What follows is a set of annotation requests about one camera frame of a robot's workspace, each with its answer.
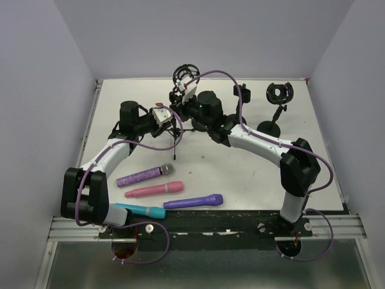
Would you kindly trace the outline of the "black shock-mount round-base stand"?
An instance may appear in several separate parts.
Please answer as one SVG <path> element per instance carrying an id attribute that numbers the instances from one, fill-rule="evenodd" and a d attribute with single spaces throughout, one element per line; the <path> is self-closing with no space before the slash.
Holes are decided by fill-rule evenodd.
<path id="1" fill-rule="evenodd" d="M 271 120 L 261 122 L 257 131 L 272 137 L 280 137 L 281 130 L 277 121 L 282 112 L 287 111 L 287 103 L 294 98 L 294 88 L 290 82 L 284 84 L 271 83 L 266 89 L 266 98 L 270 104 L 277 105 Z"/>

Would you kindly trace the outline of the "black mounting base rail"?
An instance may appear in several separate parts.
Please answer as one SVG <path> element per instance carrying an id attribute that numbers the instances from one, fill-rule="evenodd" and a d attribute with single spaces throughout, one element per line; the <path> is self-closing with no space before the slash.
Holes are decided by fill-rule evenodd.
<path id="1" fill-rule="evenodd" d="M 134 228 L 106 228 L 102 241 L 120 247 L 156 252 L 273 250 L 277 240 L 293 241 L 312 236 L 310 222 L 302 217 L 294 225 L 280 218 L 278 211 L 179 210 L 169 211 L 164 220 L 132 216 Z"/>

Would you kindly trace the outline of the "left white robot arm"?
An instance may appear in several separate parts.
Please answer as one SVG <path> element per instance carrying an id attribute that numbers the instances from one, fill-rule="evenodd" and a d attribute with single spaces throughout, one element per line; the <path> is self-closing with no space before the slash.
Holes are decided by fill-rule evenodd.
<path id="1" fill-rule="evenodd" d="M 179 118 L 162 104 L 147 110 L 135 101 L 122 102 L 119 114 L 104 148 L 86 164 L 65 172 L 60 213 L 79 226 L 110 225 L 119 237 L 126 238 L 134 224 L 127 209 L 110 203 L 108 178 L 140 145 L 141 137 L 157 137 Z"/>

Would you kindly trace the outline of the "silver purple glitter microphone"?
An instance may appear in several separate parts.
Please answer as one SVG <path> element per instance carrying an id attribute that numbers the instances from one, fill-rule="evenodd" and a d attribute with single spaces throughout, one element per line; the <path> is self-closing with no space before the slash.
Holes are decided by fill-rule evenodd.
<path id="1" fill-rule="evenodd" d="M 165 163 L 158 167 L 153 167 L 151 169 L 143 170 L 141 172 L 118 178 L 116 179 L 115 183 L 118 188 L 122 188 L 160 176 L 171 175 L 173 172 L 174 166 L 171 163 Z"/>

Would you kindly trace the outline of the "aluminium extrusion rail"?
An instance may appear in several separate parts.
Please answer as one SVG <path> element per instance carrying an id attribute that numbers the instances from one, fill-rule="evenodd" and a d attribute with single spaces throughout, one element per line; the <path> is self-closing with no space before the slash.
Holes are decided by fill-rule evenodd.
<path id="1" fill-rule="evenodd" d="M 326 219 L 321 216 L 309 216 L 304 225 L 305 231 L 310 232 L 311 236 L 300 233 L 300 240 L 328 240 L 331 236 L 335 240 L 363 239 L 366 238 L 366 231 L 358 215 L 329 215 Z M 104 237 L 105 232 L 100 226 L 87 225 L 80 227 L 75 221 L 55 217 L 51 223 L 48 234 L 48 241 L 51 242 L 122 242 L 132 243 L 132 238 L 114 237 L 112 233 Z"/>

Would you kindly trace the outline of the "black round-base stand back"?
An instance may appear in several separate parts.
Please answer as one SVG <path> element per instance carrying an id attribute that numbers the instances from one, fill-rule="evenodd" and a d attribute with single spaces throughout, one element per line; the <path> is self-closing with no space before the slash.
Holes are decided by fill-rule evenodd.
<path id="1" fill-rule="evenodd" d="M 249 90 L 247 88 L 246 84 L 234 85 L 233 86 L 233 95 L 234 96 L 239 96 L 238 88 L 239 88 L 239 90 L 241 92 L 242 103 L 243 104 L 249 103 L 251 101 L 251 90 Z M 240 103 L 238 101 L 235 113 L 228 115 L 227 118 L 229 120 L 231 120 L 233 123 L 240 124 L 240 121 L 239 121 L 240 113 L 239 113 L 239 111 L 240 111 Z"/>

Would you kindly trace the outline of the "pink microphone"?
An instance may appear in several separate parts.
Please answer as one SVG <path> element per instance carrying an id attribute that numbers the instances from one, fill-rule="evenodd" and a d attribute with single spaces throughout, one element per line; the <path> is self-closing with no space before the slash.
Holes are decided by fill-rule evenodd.
<path id="1" fill-rule="evenodd" d="M 179 193 L 183 190 L 182 181 L 173 181 L 162 185 L 138 188 L 125 193 L 126 198 L 141 198 L 157 194 Z"/>

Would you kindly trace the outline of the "dark purple microphone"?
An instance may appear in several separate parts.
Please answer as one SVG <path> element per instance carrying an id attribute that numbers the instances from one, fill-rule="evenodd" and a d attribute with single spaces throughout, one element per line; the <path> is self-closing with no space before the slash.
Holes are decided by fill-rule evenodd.
<path id="1" fill-rule="evenodd" d="M 223 204 L 223 196 L 221 194 L 211 194 L 209 196 L 195 197 L 181 200 L 171 200 L 163 203 L 163 208 L 173 210 L 179 208 L 219 206 Z"/>

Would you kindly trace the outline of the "teal microphone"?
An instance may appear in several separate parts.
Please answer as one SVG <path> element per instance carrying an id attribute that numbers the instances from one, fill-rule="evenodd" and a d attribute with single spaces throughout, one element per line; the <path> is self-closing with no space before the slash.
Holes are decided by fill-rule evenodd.
<path id="1" fill-rule="evenodd" d="M 120 208 L 130 210 L 132 214 L 147 216 L 152 219 L 165 219 L 166 217 L 166 210 L 160 207 L 145 207 L 145 206 L 139 206 L 139 205 L 122 204 L 122 203 L 115 203 L 114 205 Z"/>

